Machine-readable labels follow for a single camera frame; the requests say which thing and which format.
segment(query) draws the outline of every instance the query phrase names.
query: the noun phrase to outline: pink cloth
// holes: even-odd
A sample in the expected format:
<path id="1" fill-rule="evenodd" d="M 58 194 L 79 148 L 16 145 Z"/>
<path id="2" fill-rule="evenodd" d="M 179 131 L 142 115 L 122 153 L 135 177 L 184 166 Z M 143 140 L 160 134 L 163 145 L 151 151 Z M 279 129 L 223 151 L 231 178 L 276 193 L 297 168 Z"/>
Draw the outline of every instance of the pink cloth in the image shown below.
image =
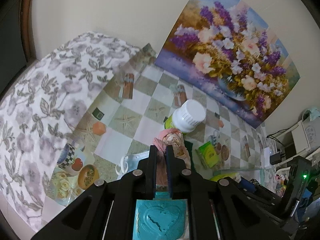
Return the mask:
<path id="1" fill-rule="evenodd" d="M 183 135 L 177 128 L 170 128 L 161 131 L 158 138 L 153 139 L 153 144 L 157 147 L 157 174 L 156 184 L 161 186 L 168 185 L 167 168 L 165 163 L 164 154 L 167 145 L 172 145 L 174 156 L 184 160 L 186 168 L 191 168 L 191 160 L 189 152 L 184 146 Z"/>

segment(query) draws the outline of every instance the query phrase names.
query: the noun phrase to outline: metal rivet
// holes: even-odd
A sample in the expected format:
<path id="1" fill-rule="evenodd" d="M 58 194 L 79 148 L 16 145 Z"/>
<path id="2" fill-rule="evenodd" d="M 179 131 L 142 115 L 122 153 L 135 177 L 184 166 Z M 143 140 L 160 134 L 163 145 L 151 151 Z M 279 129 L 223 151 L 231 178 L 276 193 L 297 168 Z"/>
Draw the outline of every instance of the metal rivet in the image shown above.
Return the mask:
<path id="1" fill-rule="evenodd" d="M 97 187 L 101 187 L 103 184 L 104 184 L 104 180 L 103 179 L 96 179 L 94 184 L 97 186 Z"/>
<path id="2" fill-rule="evenodd" d="M 228 186 L 229 185 L 229 181 L 227 179 L 220 179 L 219 180 L 219 184 L 221 186 Z"/>
<path id="3" fill-rule="evenodd" d="M 181 173 L 182 173 L 183 175 L 185 175 L 185 176 L 189 176 L 189 175 L 191 175 L 191 170 L 189 170 L 189 169 L 184 169 L 184 170 L 181 171 Z"/>
<path id="4" fill-rule="evenodd" d="M 133 171 L 133 174 L 134 174 L 134 176 L 140 176 L 140 175 L 142 175 L 142 170 L 134 170 Z"/>

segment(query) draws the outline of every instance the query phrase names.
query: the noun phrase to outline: brown wooden trim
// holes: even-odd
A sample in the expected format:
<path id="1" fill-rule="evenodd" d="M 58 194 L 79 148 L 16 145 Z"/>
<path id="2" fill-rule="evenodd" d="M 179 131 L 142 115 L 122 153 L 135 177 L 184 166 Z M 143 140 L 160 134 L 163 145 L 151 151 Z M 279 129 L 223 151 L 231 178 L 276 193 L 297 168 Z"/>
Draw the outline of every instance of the brown wooden trim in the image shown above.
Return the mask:
<path id="1" fill-rule="evenodd" d="M 20 7 L 20 32 L 21 42 L 26 56 L 27 62 L 31 59 L 30 39 L 29 39 L 29 14 L 30 14 L 31 0 L 21 0 Z"/>

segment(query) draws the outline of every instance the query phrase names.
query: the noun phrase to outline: white bottle cap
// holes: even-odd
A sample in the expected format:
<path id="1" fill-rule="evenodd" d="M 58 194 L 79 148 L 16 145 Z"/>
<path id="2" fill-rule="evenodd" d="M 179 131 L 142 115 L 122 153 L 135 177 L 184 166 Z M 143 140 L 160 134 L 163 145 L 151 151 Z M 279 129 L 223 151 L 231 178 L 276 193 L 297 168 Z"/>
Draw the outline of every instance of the white bottle cap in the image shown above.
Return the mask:
<path id="1" fill-rule="evenodd" d="M 189 99 L 174 111 L 172 120 L 182 132 L 192 132 L 205 116 L 204 107 L 198 101 Z"/>

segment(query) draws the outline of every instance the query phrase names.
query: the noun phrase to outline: heart-shaped emboss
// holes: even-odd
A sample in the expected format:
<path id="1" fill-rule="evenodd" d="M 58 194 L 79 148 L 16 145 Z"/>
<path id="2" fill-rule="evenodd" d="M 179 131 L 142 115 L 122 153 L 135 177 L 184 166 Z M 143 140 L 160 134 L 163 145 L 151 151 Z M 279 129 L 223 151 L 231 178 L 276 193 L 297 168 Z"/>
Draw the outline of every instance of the heart-shaped emboss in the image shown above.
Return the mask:
<path id="1" fill-rule="evenodd" d="M 167 206 L 165 208 L 154 206 L 144 212 L 141 224 L 162 237 L 176 225 L 183 213 L 184 211 L 177 206 Z"/>

